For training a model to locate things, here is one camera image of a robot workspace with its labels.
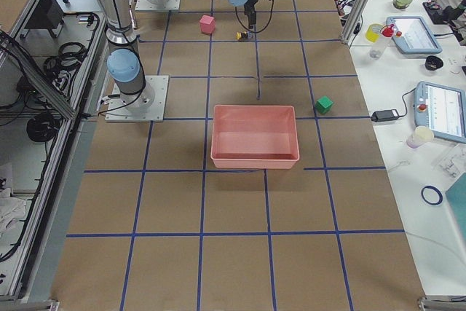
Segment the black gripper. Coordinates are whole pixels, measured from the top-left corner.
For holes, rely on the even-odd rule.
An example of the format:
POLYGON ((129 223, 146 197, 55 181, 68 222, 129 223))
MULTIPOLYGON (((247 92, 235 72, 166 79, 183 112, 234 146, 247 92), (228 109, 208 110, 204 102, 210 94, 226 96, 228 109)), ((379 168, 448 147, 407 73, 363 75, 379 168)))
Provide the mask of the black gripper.
POLYGON ((254 28, 256 25, 256 10, 255 6, 258 0, 247 0, 243 5, 244 13, 248 19, 248 28, 254 28))

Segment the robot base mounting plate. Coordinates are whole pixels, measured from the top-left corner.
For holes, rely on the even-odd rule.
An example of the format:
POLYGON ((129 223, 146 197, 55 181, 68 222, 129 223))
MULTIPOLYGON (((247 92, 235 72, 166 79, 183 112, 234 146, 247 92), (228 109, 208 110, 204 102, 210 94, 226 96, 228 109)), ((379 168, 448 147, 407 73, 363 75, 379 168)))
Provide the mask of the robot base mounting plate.
POLYGON ((123 95, 111 99, 105 112, 107 122, 162 122, 165 115, 168 75, 146 75, 146 87, 140 96, 123 95))

